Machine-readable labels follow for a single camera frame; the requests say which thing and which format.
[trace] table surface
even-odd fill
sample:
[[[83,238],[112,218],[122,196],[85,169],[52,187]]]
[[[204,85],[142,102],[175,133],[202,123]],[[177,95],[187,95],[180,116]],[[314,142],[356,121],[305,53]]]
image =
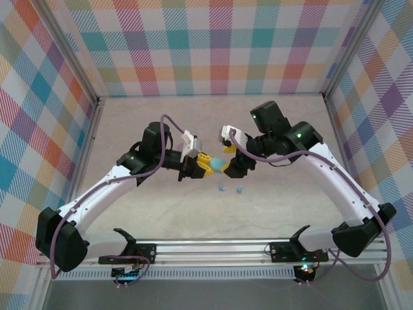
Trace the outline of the table surface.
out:
[[[217,141],[223,125],[251,136],[259,133],[249,111],[275,100],[290,123],[311,123],[341,162],[330,119],[320,95],[194,96],[108,99],[94,141],[81,192],[93,186],[163,113],[203,142],[211,157],[229,160]],[[175,145],[181,141],[171,127]],[[225,184],[225,191],[219,184]],[[238,194],[236,189],[242,186]],[[258,163],[243,179],[214,174],[177,181],[177,172],[159,170],[118,199],[89,228],[105,233],[119,227],[135,238],[290,237],[304,225],[328,225],[340,214],[327,195],[297,165],[274,168]]]

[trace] metal frame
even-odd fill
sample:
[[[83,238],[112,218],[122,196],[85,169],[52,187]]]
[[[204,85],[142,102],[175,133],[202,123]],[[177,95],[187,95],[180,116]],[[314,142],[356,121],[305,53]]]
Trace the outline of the metal frame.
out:
[[[104,105],[104,101],[99,102],[99,96],[96,94],[91,82],[87,78],[85,71],[79,63],[74,51],[70,48],[70,45],[66,39],[65,34],[61,30],[60,26],[55,20],[53,12],[50,11],[48,5],[44,0],[30,0],[45,22],[47,29],[50,31],[57,46],[60,48],[63,56],[68,62],[69,66],[74,71],[76,78],[79,80],[82,88],[85,90],[89,100],[95,104],[94,111],[91,117],[90,128],[86,137],[86,142],[82,150],[79,166],[74,174],[74,181],[72,188],[70,189],[70,199],[76,197],[81,187],[83,176],[86,172],[88,159],[93,147],[96,130],[99,125],[101,113]],[[359,46],[363,42],[371,24],[378,15],[385,0],[373,1],[369,9],[367,10],[363,21],[361,22],[357,33],[355,34],[352,42],[349,44],[346,54],[340,62],[338,68],[332,76],[331,82],[324,93],[326,103],[333,94],[336,87],[339,85],[345,70],[348,68],[352,58],[356,54]],[[331,119],[335,131],[337,131],[334,120]],[[343,156],[343,150],[340,147],[341,155],[345,168],[348,170],[348,162]],[[287,239],[242,239],[242,240],[139,240],[139,243],[156,243],[157,244],[157,258],[155,264],[151,265],[151,270],[155,271],[156,275],[147,276],[146,278],[162,278],[160,275],[163,272],[177,270],[179,268],[191,268],[205,270],[207,267],[209,270],[217,268],[239,268],[240,270],[290,270],[293,265],[297,263],[272,263],[270,257],[264,253],[264,248],[269,242],[285,242]],[[385,244],[382,239],[376,239],[371,245],[364,251],[360,257],[351,258],[343,255],[349,264],[374,264],[376,271],[379,273],[383,268],[383,264],[386,259]],[[332,260],[322,263],[323,265],[330,265]],[[119,267],[119,265],[107,265],[102,267],[97,263],[97,260],[87,260],[83,262],[77,269],[71,273],[78,271],[107,271],[113,267]],[[41,309],[43,302],[45,301],[48,284],[50,282],[50,268],[48,265],[48,259],[45,256],[40,256],[37,263],[37,279],[34,287],[33,294],[30,301],[26,303],[26,309]],[[57,280],[73,279],[79,280],[79,276],[70,277],[70,273],[66,276],[62,276]],[[88,280],[97,279],[96,276],[86,277]],[[389,306],[389,309],[403,309],[401,299],[397,294],[397,285],[395,277],[392,272],[383,279],[381,282],[385,301]]]
[[[337,69],[334,71],[330,83],[328,84],[327,89],[324,93],[327,101],[331,98],[331,95],[333,95],[335,89],[339,85],[341,79],[344,76],[344,73],[346,72],[348,66],[351,64],[353,57],[356,55],[359,47],[366,38],[370,27],[376,20],[377,15],[380,13],[381,8],[385,4],[385,1],[386,0],[373,0],[365,15],[363,16],[362,22],[358,26],[358,29],[356,30],[354,37],[348,45],[343,59],[339,62]]]
[[[106,87],[106,83],[103,81],[96,64],[92,58],[92,55],[90,54],[85,41],[83,40],[83,37],[79,31],[79,29],[76,26],[76,23],[70,14],[70,10],[67,7],[65,0],[54,0],[54,4],[56,5],[60,16],[63,20],[63,23],[67,27],[67,30],[70,32],[70,34],[73,37],[73,40],[76,42],[77,47],[79,48],[83,60],[86,62],[88,65],[90,71],[92,72],[93,76],[95,77],[95,88],[97,93],[100,96],[108,96],[109,91]]]
[[[93,149],[93,144],[95,142],[97,128],[99,127],[99,123],[101,121],[105,101],[105,99],[99,100],[99,102],[96,104],[92,111],[88,134],[86,135],[86,140],[85,144],[83,145],[82,153],[80,155],[79,164],[77,165],[76,170],[74,172],[72,186],[69,191],[69,202],[79,196],[79,191],[83,184],[83,180],[85,179],[86,168],[88,167],[90,155]]]
[[[333,127],[334,137],[336,138],[338,149],[340,151],[340,156],[341,156],[341,161],[343,162],[343,167],[347,172],[350,172],[351,171],[350,170],[350,163],[348,162],[345,151],[344,151],[343,146],[341,144],[341,140],[338,136],[338,126],[337,126],[336,121],[334,120],[334,118],[332,116],[333,113],[331,112],[330,105],[328,104],[328,101],[327,101],[327,98],[326,98],[325,95],[323,95],[323,100],[324,100],[325,108],[327,110],[328,117],[330,118],[330,122],[331,122],[331,125]]]
[[[341,25],[340,31],[337,35],[334,45],[328,57],[326,58],[323,72],[317,80],[317,83],[314,87],[314,92],[323,91],[323,85],[328,76],[328,73],[330,72],[330,69],[334,64],[337,55],[341,52],[342,44],[348,34],[348,31],[352,26],[353,20],[357,17],[357,14],[360,11],[361,6],[363,5],[363,2],[364,0],[353,0],[348,12],[346,13],[345,19],[343,21],[343,24]]]
[[[30,2],[33,4],[40,18],[45,23],[47,30],[52,35],[53,40],[59,47],[63,57],[66,59],[69,67],[72,69],[75,77],[79,81],[89,100],[96,104],[98,102],[99,96],[96,94],[96,91],[89,81],[86,72],[83,70],[83,67],[80,65],[80,62],[77,59],[74,51],[70,47],[70,44],[67,41],[64,32],[60,28],[59,23],[56,21],[53,12],[42,0],[30,0]]]

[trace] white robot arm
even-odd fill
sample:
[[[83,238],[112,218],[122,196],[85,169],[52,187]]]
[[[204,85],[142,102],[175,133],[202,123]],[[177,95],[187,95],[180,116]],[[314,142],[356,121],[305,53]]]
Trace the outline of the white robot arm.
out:
[[[170,131],[167,125],[163,126],[165,135],[163,147],[165,147]],[[35,245],[43,254],[51,258],[52,240],[56,234],[54,263],[62,271],[70,271],[89,258],[102,258],[109,255],[130,256],[144,251],[143,249],[138,251],[135,239],[122,229],[114,229],[114,232],[109,235],[88,234],[86,231],[93,221],[118,198],[142,184],[152,174],[151,171],[154,171],[161,161],[161,131],[160,122],[149,124],[144,131],[142,141],[123,154],[116,165],[94,186],[57,211],[46,208],[41,212]],[[161,166],[179,171],[178,181],[185,177],[198,179],[211,175],[212,169],[208,166],[211,158],[201,152],[201,142],[189,131],[182,133],[183,150],[177,151],[172,148],[165,150]],[[58,229],[59,223],[63,222],[64,218],[67,218],[67,221]],[[146,257],[154,256],[154,252],[149,251],[148,253],[153,254],[147,254]]]
[[[273,154],[284,156],[275,161],[288,158],[300,165],[332,200],[343,222],[322,228],[303,227],[291,237],[290,250],[297,259],[304,252],[331,248],[338,248],[349,256],[359,256],[382,232],[372,212],[376,212],[386,225],[396,214],[393,205],[380,204],[366,193],[335,159],[310,124],[300,122],[291,127],[274,101],[266,102],[250,113],[263,135],[252,138],[225,125],[219,140],[227,147],[233,143],[237,149],[236,157],[223,167],[223,172],[231,178],[242,178],[247,175],[247,170],[255,169],[256,160],[271,162],[267,157]]]

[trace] plaid fabric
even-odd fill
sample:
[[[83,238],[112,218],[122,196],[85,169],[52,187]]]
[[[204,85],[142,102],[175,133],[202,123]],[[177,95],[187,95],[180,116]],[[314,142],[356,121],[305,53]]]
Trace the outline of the plaid fabric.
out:
[[[350,170],[398,210],[393,268],[413,304],[413,0],[387,0],[330,103]]]
[[[0,7],[0,309],[22,309],[37,216],[68,197],[92,105],[30,1]]]
[[[62,16],[48,0],[74,43]],[[66,0],[111,96],[316,89],[352,0]],[[93,76],[85,55],[77,52]],[[96,77],[91,77],[96,84]]]

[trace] blue block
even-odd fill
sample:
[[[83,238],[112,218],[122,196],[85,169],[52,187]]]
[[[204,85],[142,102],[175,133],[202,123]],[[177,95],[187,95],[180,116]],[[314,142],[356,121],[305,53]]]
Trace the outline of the blue block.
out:
[[[215,173],[222,173],[221,168],[226,164],[227,162],[221,158],[212,158],[209,166]]]

